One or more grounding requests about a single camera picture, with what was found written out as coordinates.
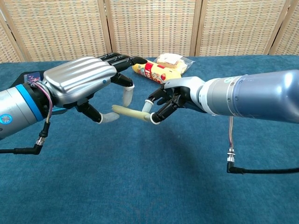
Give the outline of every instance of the robotic hand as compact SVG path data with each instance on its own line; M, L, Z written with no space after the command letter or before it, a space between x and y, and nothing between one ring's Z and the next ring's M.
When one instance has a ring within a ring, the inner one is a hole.
M163 105L150 113L156 100ZM171 79L145 100L142 111L113 105L113 111L149 121L155 125L167 119L178 108L201 113L229 116L229 150L227 172L234 174L297 173L299 168L244 169L235 167L232 141L233 117L299 123L299 70L215 78L204 82L199 77Z
M124 87L123 105L132 100L134 84L122 74L130 66L144 64L141 57L110 53L98 58L87 56L66 62L44 72L43 80L24 83L0 92L0 140L36 122L46 119L33 148L0 150L0 153L39 154L48 136L53 106L75 107L91 120L101 124L119 118L112 112L102 114L89 104L100 89L110 83Z

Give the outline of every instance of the blue ring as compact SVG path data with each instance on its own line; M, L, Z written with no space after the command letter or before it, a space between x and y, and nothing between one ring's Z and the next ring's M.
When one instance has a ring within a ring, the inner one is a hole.
M16 85L15 87L20 92L20 94L23 96L24 100L26 101L29 108L33 112L33 114L34 114L35 118L37 119L37 121L43 120L43 116L42 116L41 112L39 111L39 109L36 106L34 100L30 96L28 91L25 89L25 87L22 84Z
M5 117L5 116L9 117L9 121L8 121L7 123L4 123L4 122L2 121L2 118ZM2 114L2 115L0 116L0 123L1 123L1 124L8 125L8 124L10 124L12 121L13 121L13 117L12 117L11 115L9 115L9 114Z

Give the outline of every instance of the blue cloth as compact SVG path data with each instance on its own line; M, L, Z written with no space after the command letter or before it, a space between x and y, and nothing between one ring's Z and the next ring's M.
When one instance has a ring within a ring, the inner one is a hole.
M205 81L299 69L299 56L191 59L184 76ZM22 72L62 63L0 64L0 90ZM129 107L141 110L159 84L131 68L123 74L135 83ZM90 103L107 113L122 93L111 84ZM31 147L42 127L9 136L0 148ZM296 124L235 118L236 166L299 166L298 134ZM40 155L0 155L0 223L297 224L299 174L228 174L227 150L228 117L180 109L157 126L125 116L97 125L71 109L52 117Z

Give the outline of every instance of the wicker panel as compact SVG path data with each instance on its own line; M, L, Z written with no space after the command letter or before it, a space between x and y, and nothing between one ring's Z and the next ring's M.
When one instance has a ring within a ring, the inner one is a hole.
M3 18L0 18L0 63L4 62L20 62L23 59L12 43L14 41Z
M4 0L2 6L29 58L53 61L99 56L107 52L110 44L107 46L105 42L99 2Z
M267 54L285 0L204 0L196 55Z
M189 56L196 0L106 0L113 51Z
M295 7L295 11L283 31L275 54L299 55L299 4Z

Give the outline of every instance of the yellow bottle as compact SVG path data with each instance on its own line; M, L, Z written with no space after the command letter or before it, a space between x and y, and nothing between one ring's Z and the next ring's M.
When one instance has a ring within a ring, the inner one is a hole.
M132 66L134 72L150 78L157 83L164 83L169 79L181 78L181 74L171 68L148 61L146 64L135 64Z

